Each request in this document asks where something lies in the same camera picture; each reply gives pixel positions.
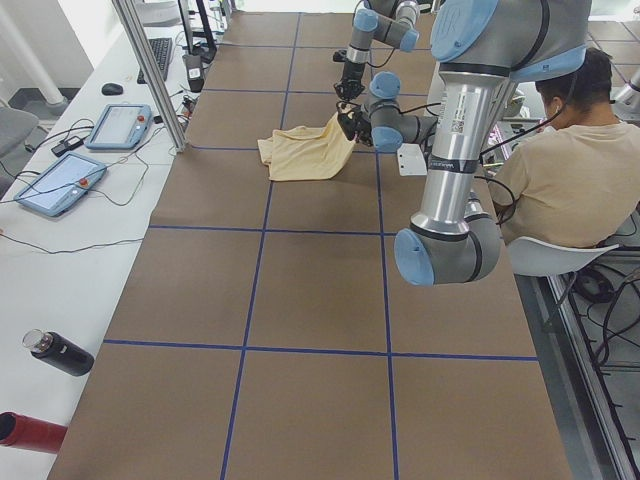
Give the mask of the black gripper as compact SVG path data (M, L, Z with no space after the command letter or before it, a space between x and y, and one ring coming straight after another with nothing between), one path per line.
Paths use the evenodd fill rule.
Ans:
M339 112L337 121L349 141L355 141L368 147L373 146L371 124L360 108Z
M341 79L334 84L336 94L340 100L354 100L364 91L362 77L366 66L366 52L353 48L340 49L333 53L332 59L343 63Z

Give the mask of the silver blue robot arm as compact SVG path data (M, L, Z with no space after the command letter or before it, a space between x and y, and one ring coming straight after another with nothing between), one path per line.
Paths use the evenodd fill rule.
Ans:
M343 51L341 79L334 85L338 98L352 101L363 91L362 78L373 41L392 49L411 52L419 40L415 26L420 16L418 1L364 1L355 11L352 34Z
M380 72L362 84L373 42L405 52L415 48L419 5L369 1L355 14L335 86L345 136L382 153L405 144L431 146L421 206L394 242L407 282L465 283L493 270L500 231L472 190L483 144L519 83L556 78L582 65L590 11L587 1L446 2L431 31L444 83L435 117L400 110L401 82L394 73Z

